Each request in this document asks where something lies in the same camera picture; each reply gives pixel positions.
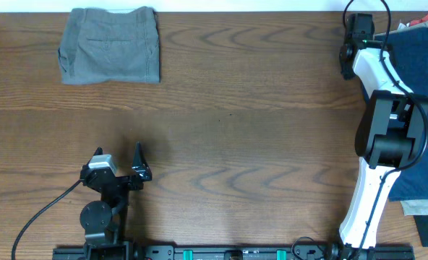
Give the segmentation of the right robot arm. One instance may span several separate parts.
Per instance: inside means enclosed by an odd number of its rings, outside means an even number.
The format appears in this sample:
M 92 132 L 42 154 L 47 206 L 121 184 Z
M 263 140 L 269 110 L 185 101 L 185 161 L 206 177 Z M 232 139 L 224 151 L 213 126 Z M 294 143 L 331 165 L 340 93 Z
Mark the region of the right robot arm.
M 418 163 L 428 142 L 428 97 L 403 83 L 392 64 L 393 48 L 375 40 L 371 14 L 343 16 L 341 74 L 358 77 L 367 98 L 354 148 L 359 175 L 351 205 L 339 228 L 341 258 L 371 259 L 377 227 L 393 184 Z

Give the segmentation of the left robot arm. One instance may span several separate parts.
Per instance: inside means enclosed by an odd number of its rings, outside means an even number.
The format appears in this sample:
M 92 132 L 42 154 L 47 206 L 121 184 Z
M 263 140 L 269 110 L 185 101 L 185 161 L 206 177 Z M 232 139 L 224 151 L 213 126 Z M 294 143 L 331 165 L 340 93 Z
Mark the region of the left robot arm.
M 125 240 L 129 192 L 143 189 L 152 180 L 142 145 L 135 145 L 132 175 L 117 176 L 113 158 L 99 147 L 82 166 L 82 184 L 100 194 L 100 199 L 84 206 L 80 224 L 85 230 L 86 259 L 133 259 L 133 243 Z

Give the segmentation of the folded grey shorts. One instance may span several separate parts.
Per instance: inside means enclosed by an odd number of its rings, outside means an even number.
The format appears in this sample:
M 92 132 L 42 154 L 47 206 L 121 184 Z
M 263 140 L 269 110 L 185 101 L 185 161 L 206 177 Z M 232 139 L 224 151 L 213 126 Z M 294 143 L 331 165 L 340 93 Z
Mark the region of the folded grey shorts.
M 61 82 L 66 85 L 159 83 L 154 10 L 146 6 L 127 13 L 73 9 L 58 48 L 58 61 Z

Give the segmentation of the khaki beige shorts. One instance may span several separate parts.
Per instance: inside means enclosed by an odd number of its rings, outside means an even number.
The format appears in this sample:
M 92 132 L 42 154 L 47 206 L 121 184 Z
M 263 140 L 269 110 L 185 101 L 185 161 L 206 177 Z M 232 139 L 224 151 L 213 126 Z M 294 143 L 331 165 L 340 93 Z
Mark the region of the khaki beige shorts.
M 396 32 L 407 32 L 420 28 L 428 29 L 428 21 L 419 23 L 417 25 L 400 23 Z M 405 215 L 428 215 L 428 199 L 403 200 L 401 201 L 401 205 Z

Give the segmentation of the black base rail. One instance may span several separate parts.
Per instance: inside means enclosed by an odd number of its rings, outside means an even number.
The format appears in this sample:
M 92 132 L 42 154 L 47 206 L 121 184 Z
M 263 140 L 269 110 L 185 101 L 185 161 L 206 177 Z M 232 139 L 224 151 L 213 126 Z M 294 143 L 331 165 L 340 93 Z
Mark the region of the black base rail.
M 120 246 L 91 248 L 55 248 L 53 260 L 128 259 L 128 260 L 294 260 L 350 259 L 353 251 L 337 244 L 303 242 L 290 247 L 140 247 L 126 243 Z

